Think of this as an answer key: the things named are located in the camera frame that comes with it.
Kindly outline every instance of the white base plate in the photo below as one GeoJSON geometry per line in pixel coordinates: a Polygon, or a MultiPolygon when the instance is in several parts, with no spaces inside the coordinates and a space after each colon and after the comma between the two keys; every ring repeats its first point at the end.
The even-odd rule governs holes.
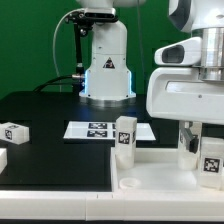
{"type": "MultiPolygon", "coordinates": [[[[116,129],[114,129],[113,127],[113,124],[114,123],[106,123],[106,122],[71,121],[68,124],[67,130],[64,135],[64,139],[113,140],[115,139],[114,132],[116,131],[116,129]],[[89,128],[90,124],[95,125],[94,126],[95,128],[90,129],[89,128]]],[[[140,141],[154,141],[155,140],[155,136],[149,124],[147,123],[137,124],[136,140],[140,140],[140,141]]]]}

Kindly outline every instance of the table surface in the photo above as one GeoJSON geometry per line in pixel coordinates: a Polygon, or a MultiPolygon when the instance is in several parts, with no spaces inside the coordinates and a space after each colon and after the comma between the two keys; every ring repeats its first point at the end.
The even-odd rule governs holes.
{"type": "MultiPolygon", "coordinates": [[[[134,105],[99,108],[80,103],[73,93],[9,94],[0,100],[0,123],[29,126],[31,141],[22,145],[0,141],[0,147],[7,147],[8,159],[8,165],[0,175],[0,190],[111,191],[110,148],[114,142],[64,142],[67,124],[69,121],[115,122],[119,116],[134,116],[138,122],[149,123],[157,139],[137,143],[137,146],[176,147],[178,122],[152,119],[145,102],[146,97],[139,95],[134,105]]],[[[224,129],[204,125],[203,135],[224,137],[224,129]]],[[[15,222],[4,220],[4,223],[15,222]]],[[[16,223],[43,222],[17,220],[16,223]]]]}

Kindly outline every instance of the white block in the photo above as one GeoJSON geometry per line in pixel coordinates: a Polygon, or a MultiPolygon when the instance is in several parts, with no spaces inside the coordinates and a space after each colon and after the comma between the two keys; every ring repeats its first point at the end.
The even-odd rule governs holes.
{"type": "Polygon", "coordinates": [[[116,121],[115,153],[117,166],[130,169],[134,166],[137,118],[121,116],[116,121]]]}
{"type": "Polygon", "coordinates": [[[0,149],[0,174],[7,166],[6,149],[0,149]]]}
{"type": "Polygon", "coordinates": [[[0,139],[17,145],[28,142],[30,140],[29,128],[10,122],[1,124],[0,139]]]}
{"type": "Polygon", "coordinates": [[[223,161],[224,140],[203,137],[201,142],[199,185],[220,190],[222,188],[223,161]]]}

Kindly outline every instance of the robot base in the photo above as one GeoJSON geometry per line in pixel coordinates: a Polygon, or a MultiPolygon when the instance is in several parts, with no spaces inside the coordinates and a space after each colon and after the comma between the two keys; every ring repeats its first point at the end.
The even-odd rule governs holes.
{"type": "Polygon", "coordinates": [[[79,96],[79,99],[81,103],[98,107],[122,107],[129,104],[135,104],[136,102],[135,96],[123,100],[98,100],[83,96],[79,96]]]}

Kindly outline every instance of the green wall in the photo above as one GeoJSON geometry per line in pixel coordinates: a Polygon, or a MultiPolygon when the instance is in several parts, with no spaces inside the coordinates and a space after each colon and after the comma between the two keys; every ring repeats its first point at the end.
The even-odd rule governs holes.
{"type": "MultiPolygon", "coordinates": [[[[0,0],[0,98],[14,91],[33,90],[56,77],[52,59],[53,33],[61,17],[78,7],[75,0],[0,0]]],[[[134,74],[137,93],[146,92],[148,78],[156,68],[155,50],[187,37],[171,25],[167,10],[168,0],[146,0],[140,9],[145,74],[139,50],[137,9],[117,10],[129,32],[127,64],[134,74]]],[[[82,42],[87,68],[91,39],[85,38],[82,42]]],[[[57,60],[61,75],[74,73],[72,25],[63,25],[59,31],[57,60]]]]}

